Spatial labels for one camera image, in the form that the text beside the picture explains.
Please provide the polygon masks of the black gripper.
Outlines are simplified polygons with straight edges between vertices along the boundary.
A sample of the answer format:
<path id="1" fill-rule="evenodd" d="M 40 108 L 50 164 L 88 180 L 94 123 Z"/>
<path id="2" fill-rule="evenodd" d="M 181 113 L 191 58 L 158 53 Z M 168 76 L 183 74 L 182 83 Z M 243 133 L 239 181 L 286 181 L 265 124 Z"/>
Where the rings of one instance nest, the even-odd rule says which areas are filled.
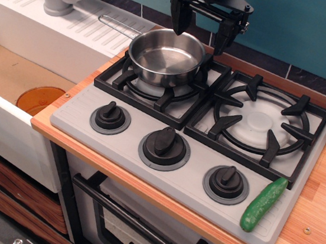
<path id="1" fill-rule="evenodd" d="M 171 0 L 170 7 L 172 29 L 178 36 L 188 29 L 193 12 L 219 23 L 214 41 L 215 56 L 223 54 L 239 33 L 247 31 L 248 18 L 254 9 L 245 0 Z"/>

